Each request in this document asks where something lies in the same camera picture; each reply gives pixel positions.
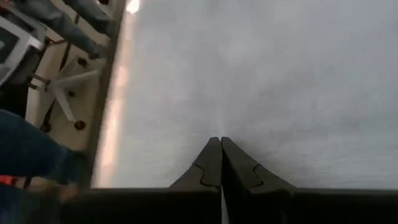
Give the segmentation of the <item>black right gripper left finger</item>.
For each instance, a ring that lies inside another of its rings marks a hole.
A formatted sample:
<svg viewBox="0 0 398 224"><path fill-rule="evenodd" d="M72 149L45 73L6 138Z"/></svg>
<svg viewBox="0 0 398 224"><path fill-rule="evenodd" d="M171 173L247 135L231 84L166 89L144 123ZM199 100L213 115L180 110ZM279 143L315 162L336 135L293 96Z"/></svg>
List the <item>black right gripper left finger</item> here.
<svg viewBox="0 0 398 224"><path fill-rule="evenodd" d="M90 189L67 201L62 224L221 224L222 148L210 138L170 187Z"/></svg>

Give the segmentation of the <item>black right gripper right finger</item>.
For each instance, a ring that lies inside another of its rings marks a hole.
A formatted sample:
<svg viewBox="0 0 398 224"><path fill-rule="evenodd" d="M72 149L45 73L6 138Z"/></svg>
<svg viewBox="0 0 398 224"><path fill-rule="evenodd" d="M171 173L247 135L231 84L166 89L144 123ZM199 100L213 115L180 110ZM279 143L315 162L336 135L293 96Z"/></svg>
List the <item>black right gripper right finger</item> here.
<svg viewBox="0 0 398 224"><path fill-rule="evenodd" d="M298 188L221 139L230 224L398 224L398 190Z"/></svg>

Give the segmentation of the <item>white office chair base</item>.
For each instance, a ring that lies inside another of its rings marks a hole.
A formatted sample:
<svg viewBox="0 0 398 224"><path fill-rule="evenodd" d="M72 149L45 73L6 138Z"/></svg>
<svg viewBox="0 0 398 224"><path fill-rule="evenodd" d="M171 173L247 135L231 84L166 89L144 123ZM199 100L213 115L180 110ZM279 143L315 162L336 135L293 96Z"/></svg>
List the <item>white office chair base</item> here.
<svg viewBox="0 0 398 224"><path fill-rule="evenodd" d="M44 83L44 90L53 94L54 97L54 101L50 105L50 108L47 110L40 129L45 133L51 131L52 127L50 124L50 114L52 112L55 102L57 102L60 105L64 115L67 117L67 120L69 120L69 122L72 122L74 124L75 129L77 130L85 129L86 123L83 120L77 120L73 114L67 96L74 97L75 94L73 91L70 91L68 89L72 86L77 86L79 84L87 82L91 78L96 78L98 76L100 76L100 72L97 70L81 73L72 77L61 78L59 80L47 80L38 75L34 75L33 79L37 79L42 83Z"/></svg>

